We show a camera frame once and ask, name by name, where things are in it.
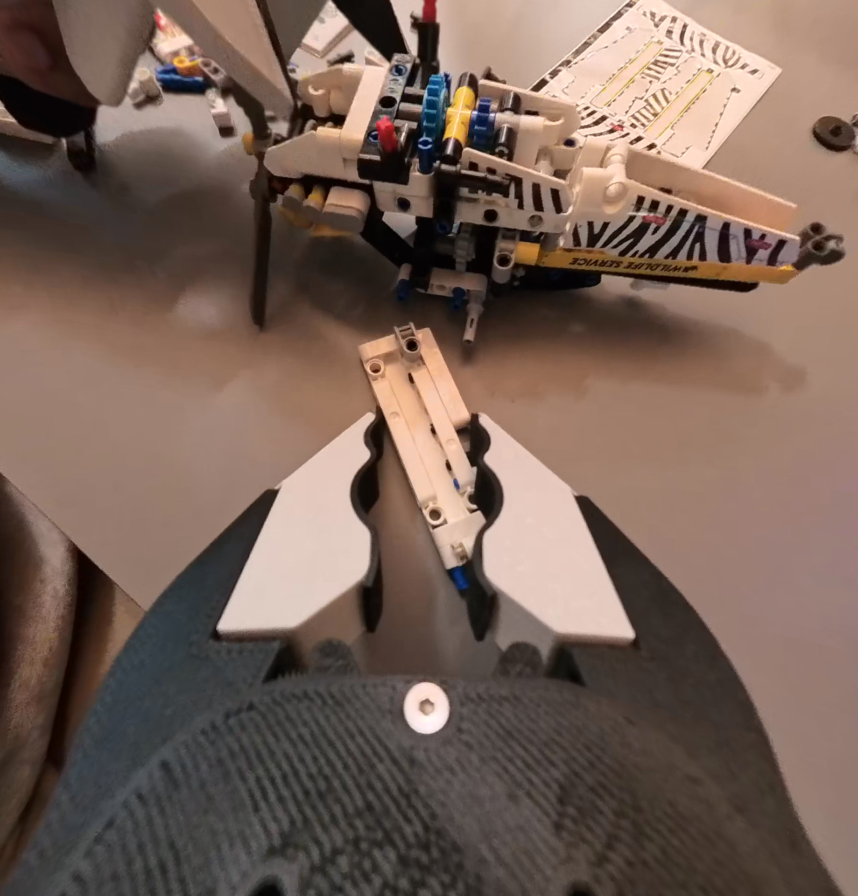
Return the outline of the pile of small lego pieces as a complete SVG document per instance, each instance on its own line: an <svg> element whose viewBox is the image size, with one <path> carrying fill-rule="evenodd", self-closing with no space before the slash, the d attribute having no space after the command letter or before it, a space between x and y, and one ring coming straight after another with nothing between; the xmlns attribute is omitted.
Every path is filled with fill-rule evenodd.
<svg viewBox="0 0 858 896"><path fill-rule="evenodd" d="M222 66L204 56L192 38L156 8L154 29L148 49L154 56L155 68L138 66L132 74L126 97L132 106L160 103L166 94L203 96L209 105L211 119L223 137L235 135L229 97L233 81Z"/></svg>

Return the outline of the zebra-striped lego aeroplane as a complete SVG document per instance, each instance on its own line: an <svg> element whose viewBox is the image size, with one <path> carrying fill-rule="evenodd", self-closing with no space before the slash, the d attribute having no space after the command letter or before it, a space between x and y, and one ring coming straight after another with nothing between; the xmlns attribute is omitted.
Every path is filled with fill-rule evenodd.
<svg viewBox="0 0 858 896"><path fill-rule="evenodd" d="M255 156L249 314L265 323L273 211L313 236L362 238L397 292L466 308L490 295L571 290L603 276L747 293L846 256L821 222L756 188L577 134L580 113L482 74L444 72L435 2L411 17L416 53L297 75L283 136L247 113Z"/></svg>

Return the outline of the white lego wing assembly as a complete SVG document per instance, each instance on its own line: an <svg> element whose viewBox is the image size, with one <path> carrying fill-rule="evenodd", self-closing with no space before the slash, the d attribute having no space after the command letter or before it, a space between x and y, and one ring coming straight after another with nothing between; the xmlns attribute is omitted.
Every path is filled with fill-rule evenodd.
<svg viewBox="0 0 858 896"><path fill-rule="evenodd" d="M464 597L492 600L473 562L485 516L471 415L428 328L408 322L359 356L442 565Z"/></svg>

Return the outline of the black grey lego subassembly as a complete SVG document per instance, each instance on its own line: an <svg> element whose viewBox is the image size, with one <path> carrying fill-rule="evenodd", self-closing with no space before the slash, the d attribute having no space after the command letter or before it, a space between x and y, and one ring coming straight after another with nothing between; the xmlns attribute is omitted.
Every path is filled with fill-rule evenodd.
<svg viewBox="0 0 858 896"><path fill-rule="evenodd" d="M852 151L858 155L858 112L849 121L836 116L821 117L814 123L812 134L829 151Z"/></svg>

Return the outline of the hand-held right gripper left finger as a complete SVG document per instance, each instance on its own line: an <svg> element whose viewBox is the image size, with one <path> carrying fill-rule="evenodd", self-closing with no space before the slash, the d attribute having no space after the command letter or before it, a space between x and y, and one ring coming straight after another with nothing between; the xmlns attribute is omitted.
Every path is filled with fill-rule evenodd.
<svg viewBox="0 0 858 896"><path fill-rule="evenodd" d="M356 641L382 612L379 497L385 422L368 412L278 486L225 609L225 640Z"/></svg>

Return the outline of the long white lego beam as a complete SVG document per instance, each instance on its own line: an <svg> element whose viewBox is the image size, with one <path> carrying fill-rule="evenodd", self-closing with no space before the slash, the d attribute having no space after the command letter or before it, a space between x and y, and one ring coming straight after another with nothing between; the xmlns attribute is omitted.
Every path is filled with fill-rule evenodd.
<svg viewBox="0 0 858 896"><path fill-rule="evenodd" d="M20 123L2 106L0 106L0 136L19 140L32 141L45 145L54 145L59 138L35 131Z"/></svg>

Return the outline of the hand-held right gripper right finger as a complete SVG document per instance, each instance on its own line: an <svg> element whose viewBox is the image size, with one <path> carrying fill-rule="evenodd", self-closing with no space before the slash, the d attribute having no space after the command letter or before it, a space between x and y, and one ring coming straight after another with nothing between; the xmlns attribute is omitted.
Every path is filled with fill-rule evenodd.
<svg viewBox="0 0 858 896"><path fill-rule="evenodd" d="M470 422L468 618L496 644L631 644L636 633L571 487L486 414Z"/></svg>

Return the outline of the person's left hand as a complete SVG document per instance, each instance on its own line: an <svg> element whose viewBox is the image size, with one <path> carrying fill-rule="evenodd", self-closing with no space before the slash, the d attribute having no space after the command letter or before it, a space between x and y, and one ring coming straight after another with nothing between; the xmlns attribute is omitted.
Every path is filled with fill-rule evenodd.
<svg viewBox="0 0 858 896"><path fill-rule="evenodd" d="M54 8L48 1L0 1L0 71L33 76L53 73Z"/></svg>

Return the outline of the zebra-striped sticker sheet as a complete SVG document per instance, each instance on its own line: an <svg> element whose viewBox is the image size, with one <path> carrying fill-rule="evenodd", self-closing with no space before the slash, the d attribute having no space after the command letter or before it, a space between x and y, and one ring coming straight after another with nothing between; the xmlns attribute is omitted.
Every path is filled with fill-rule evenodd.
<svg viewBox="0 0 858 896"><path fill-rule="evenodd" d="M531 90L576 106L577 134L703 168L780 75L666 2L631 1Z"/></svg>

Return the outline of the lego instruction booklet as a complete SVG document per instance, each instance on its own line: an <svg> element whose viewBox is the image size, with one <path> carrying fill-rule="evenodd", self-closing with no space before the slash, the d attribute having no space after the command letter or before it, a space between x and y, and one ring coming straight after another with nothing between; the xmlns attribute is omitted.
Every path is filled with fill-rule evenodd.
<svg viewBox="0 0 858 896"><path fill-rule="evenodd" d="M303 36L300 47L306 54L324 59L353 31L353 24L338 7L327 3Z"/></svg>

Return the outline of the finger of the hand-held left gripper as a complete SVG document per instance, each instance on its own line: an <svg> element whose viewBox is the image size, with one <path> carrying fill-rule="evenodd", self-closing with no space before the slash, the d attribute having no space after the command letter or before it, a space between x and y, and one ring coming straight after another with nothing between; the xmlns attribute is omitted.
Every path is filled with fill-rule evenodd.
<svg viewBox="0 0 858 896"><path fill-rule="evenodd" d="M254 1L89 1L86 4L86 88L117 106L155 27L159 9L203 54L263 106L290 106L288 78Z"/></svg>
<svg viewBox="0 0 858 896"><path fill-rule="evenodd" d="M386 60L409 54L408 42L390 1L332 1L354 29Z"/></svg>

